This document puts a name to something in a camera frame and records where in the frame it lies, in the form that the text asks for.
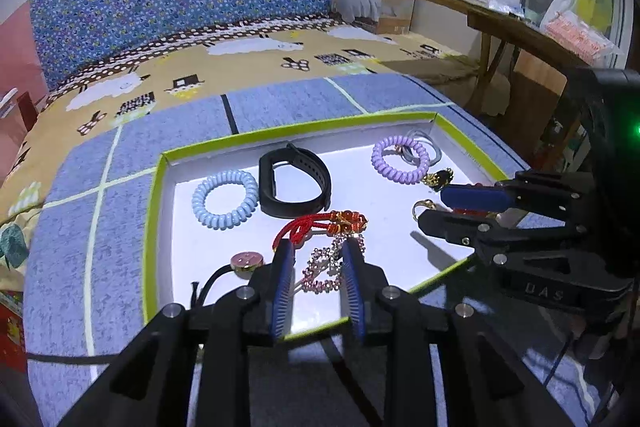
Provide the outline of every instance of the red book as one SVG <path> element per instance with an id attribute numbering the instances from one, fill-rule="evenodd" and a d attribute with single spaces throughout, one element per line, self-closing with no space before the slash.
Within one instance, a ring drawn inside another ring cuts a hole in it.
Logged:
<path id="1" fill-rule="evenodd" d="M 0 363 L 27 372 L 21 292 L 0 292 Z"/>

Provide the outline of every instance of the blue spiral hair tie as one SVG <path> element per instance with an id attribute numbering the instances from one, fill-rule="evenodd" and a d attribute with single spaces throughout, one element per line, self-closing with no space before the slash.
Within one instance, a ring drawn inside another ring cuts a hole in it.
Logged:
<path id="1" fill-rule="evenodd" d="M 212 214 L 204 207 L 204 200 L 207 195 L 216 187 L 233 183 L 243 185 L 246 195 L 240 206 L 226 214 Z M 191 198 L 191 208 L 197 220 L 210 229 L 230 229 L 239 225 L 241 221 L 246 221 L 258 206 L 258 184 L 255 178 L 246 171 L 222 171 L 209 176 L 204 180 L 193 193 Z"/>

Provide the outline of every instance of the black line on tablecloth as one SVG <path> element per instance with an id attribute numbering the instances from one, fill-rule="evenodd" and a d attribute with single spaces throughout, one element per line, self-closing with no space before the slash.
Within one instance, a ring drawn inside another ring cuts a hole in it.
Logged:
<path id="1" fill-rule="evenodd" d="M 367 395 L 364 394 L 364 391 L 359 386 L 353 376 L 353 373 L 347 367 L 347 364 L 344 362 L 344 359 L 342 358 L 340 351 L 338 351 L 338 348 L 335 346 L 334 341 L 331 339 L 322 339 L 320 341 L 320 345 L 331 362 L 331 365 L 334 367 L 334 371 L 338 376 L 338 379 L 347 390 L 347 393 L 351 396 L 351 399 L 356 404 L 369 426 L 382 427 L 382 418 L 380 418 L 378 411 L 373 407 L 373 404 L 370 402 L 369 398 L 367 398 Z"/>
<path id="2" fill-rule="evenodd" d="M 64 363 L 65 365 L 104 365 L 111 363 L 117 355 L 94 355 L 92 357 L 64 357 L 61 355 L 41 355 L 39 353 L 27 353 L 28 360 L 38 362 Z"/>
<path id="3" fill-rule="evenodd" d="M 402 76 L 404 76 L 407 80 L 410 80 L 416 86 L 420 87 L 420 89 L 423 89 L 426 92 L 428 92 L 431 96 L 433 96 L 437 100 L 440 100 L 442 103 L 447 103 L 447 100 L 443 100 L 435 92 L 431 92 L 429 89 L 427 89 L 426 86 L 423 86 L 422 83 L 420 82 L 420 80 L 415 80 L 414 78 L 410 77 L 407 74 L 404 74 Z M 507 149 L 505 149 L 504 146 L 502 144 L 500 144 L 500 142 L 498 140 L 496 140 L 493 136 L 491 136 L 490 134 L 485 133 L 484 130 L 482 130 L 482 128 L 478 127 L 478 124 L 476 124 L 472 120 L 469 120 L 468 113 L 464 109 L 462 109 L 458 104 L 450 105 L 449 107 L 452 108 L 453 112 L 455 112 L 460 118 L 463 118 L 466 122 L 468 122 L 469 124 L 473 125 L 476 129 L 478 129 L 478 131 L 480 131 L 482 134 L 484 134 L 489 140 L 494 142 L 509 158 L 511 158 L 514 162 L 516 162 L 520 166 L 521 169 L 525 169 L 526 170 L 526 169 L 530 168 L 529 166 L 526 165 L 526 163 L 523 163 L 520 159 L 514 158 L 513 154 L 511 154 Z"/>
<path id="4" fill-rule="evenodd" d="M 229 103 L 229 99 L 226 97 L 226 94 L 221 94 L 220 98 L 222 98 L 222 105 L 225 106 L 226 119 L 229 122 L 229 128 L 231 129 L 231 134 L 238 134 L 238 126 L 236 125 L 236 119 L 234 118 L 233 111 L 231 111 L 231 105 Z"/>

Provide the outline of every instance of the purple spiral hair tie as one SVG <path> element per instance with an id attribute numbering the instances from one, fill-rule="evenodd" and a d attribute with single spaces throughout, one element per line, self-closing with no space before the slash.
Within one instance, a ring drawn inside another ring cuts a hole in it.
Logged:
<path id="1" fill-rule="evenodd" d="M 382 157 L 382 151 L 392 145 L 406 146 L 412 149 L 420 160 L 418 168 L 415 169 L 415 171 L 404 172 L 394 169 L 391 165 L 387 164 Z M 413 138 L 408 136 L 390 136 L 373 146 L 371 164 L 375 167 L 376 171 L 386 179 L 405 185 L 413 185 L 418 183 L 424 178 L 424 175 L 427 174 L 427 169 L 429 168 L 429 153 L 420 142 Z"/>

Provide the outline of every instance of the white tray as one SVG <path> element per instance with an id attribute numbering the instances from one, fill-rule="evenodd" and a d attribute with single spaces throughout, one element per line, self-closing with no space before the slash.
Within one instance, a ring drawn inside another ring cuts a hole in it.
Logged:
<path id="1" fill-rule="evenodd" d="M 191 282 L 200 287 L 209 276 L 229 263 L 238 252 L 260 252 L 268 263 L 273 258 L 271 244 L 288 222 L 264 214 L 258 205 L 255 213 L 238 227 L 212 230 L 201 225 L 191 210 L 191 197 L 198 184 L 210 174 L 225 169 L 242 169 L 258 179 L 258 160 L 264 153 L 293 142 L 318 154 L 332 178 L 331 210 L 356 210 L 369 220 L 364 232 L 365 259 L 385 271 L 390 284 L 406 290 L 421 285 L 473 252 L 472 248 L 450 245 L 443 239 L 426 237 L 412 218 L 412 206 L 418 200 L 440 202 L 439 195 L 423 184 L 401 185 L 383 178 L 371 166 L 375 142 L 391 135 L 405 134 L 412 128 L 427 130 L 443 150 L 443 158 L 430 169 L 435 172 L 450 167 L 454 182 L 467 184 L 495 181 L 470 154 L 430 120 L 406 123 L 368 124 L 291 136 L 287 140 L 252 142 L 219 149 L 204 155 L 169 162 L 161 179 L 158 240 L 156 246 L 156 285 L 158 309 L 169 302 L 189 308 Z M 385 160 L 395 168 L 411 170 L 400 156 Z M 319 194 L 315 181 L 289 165 L 276 166 L 278 199 L 305 201 Z M 206 207 L 222 214 L 236 208 L 244 198 L 241 185 L 223 185 L 210 193 Z M 296 277 L 302 277 L 310 252 L 328 246 L 331 238 L 314 235 L 296 251 Z M 246 284 L 234 273 L 216 281 L 206 304 L 215 302 L 228 291 Z M 341 317 L 340 292 L 295 294 L 292 306 L 291 335 L 304 335 L 333 325 Z"/>

